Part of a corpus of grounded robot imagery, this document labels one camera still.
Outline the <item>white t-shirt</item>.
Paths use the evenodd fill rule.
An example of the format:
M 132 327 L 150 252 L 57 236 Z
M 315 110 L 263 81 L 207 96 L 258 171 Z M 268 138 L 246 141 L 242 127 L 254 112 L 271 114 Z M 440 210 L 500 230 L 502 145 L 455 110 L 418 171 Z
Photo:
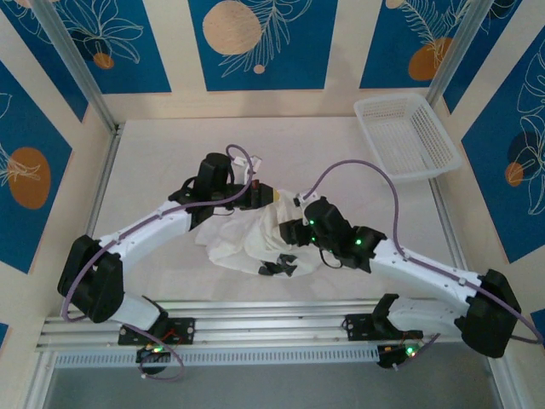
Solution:
M 266 277 L 294 278 L 316 271 L 322 261 L 311 246 L 288 245 L 281 238 L 283 222 L 302 218 L 295 195 L 281 190 L 279 199 L 258 210 L 212 216 L 201 224 L 196 245 L 215 265 Z

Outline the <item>white perforated plastic basket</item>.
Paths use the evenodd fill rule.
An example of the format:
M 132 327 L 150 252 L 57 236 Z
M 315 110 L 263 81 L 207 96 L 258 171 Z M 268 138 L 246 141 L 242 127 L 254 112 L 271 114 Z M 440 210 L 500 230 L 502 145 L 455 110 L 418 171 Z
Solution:
M 372 96 L 353 104 L 364 139 L 395 184 L 433 179 L 462 158 L 427 100 L 417 93 Z

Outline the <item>black controller board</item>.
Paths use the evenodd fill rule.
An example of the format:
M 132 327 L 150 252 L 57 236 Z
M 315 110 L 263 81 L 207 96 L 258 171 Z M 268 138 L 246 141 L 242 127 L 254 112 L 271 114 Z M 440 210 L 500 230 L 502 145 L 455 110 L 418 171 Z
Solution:
M 377 365 L 383 369 L 403 366 L 414 358 L 423 346 L 422 342 L 380 344 L 377 346 L 379 356 Z
M 135 362 L 143 376 L 152 377 L 166 369 L 165 364 L 170 362 L 171 354 L 163 347 L 145 346 L 136 352 Z

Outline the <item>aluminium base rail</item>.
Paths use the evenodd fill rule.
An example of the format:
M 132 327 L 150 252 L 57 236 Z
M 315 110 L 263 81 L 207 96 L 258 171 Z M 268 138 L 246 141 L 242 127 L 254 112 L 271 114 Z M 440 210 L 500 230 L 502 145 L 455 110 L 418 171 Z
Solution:
M 376 299 L 312 302 L 163 301 L 175 318 L 194 318 L 195 348 L 295 347 L 345 345 L 341 328 L 348 314 L 367 314 Z M 48 317 L 37 340 L 38 351 L 122 348 L 120 325 L 90 320 L 68 323 Z

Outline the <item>aluminium frame post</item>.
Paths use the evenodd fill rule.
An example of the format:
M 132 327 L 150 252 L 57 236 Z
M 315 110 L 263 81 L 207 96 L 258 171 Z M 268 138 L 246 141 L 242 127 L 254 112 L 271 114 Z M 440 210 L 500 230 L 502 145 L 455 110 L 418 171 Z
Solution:
M 49 0 L 29 0 L 33 13 L 57 54 L 62 59 L 87 102 L 94 108 L 100 121 L 111 135 L 116 135 L 118 125 L 110 112 L 98 84 L 73 42 L 61 18 Z
M 463 57 L 468 51 L 482 22 L 491 10 L 495 0 L 471 0 L 468 12 L 463 17 L 455 36 L 452 39 L 439 69 L 430 83 L 426 94 L 426 100 L 431 108 L 435 108 L 456 70 L 460 66 Z

